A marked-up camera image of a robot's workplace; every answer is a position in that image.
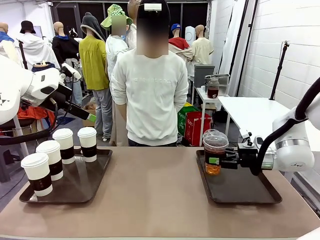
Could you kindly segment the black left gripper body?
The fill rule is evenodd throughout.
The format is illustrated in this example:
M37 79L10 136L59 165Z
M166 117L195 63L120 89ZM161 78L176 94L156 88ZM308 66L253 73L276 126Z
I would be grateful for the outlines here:
M69 110L71 111L74 106L74 103L72 102L72 95L72 90L60 83L58 88L42 102L41 107L54 112L55 106L50 101L50 99L53 99L57 103L58 110L62 109L66 112L68 108L70 108Z

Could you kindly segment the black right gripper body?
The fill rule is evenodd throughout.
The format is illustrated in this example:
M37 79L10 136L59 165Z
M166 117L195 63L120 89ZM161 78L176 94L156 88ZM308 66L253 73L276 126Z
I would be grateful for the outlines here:
M249 168L257 159L258 149L255 146L245 147L239 145L237 147L238 163L242 168Z

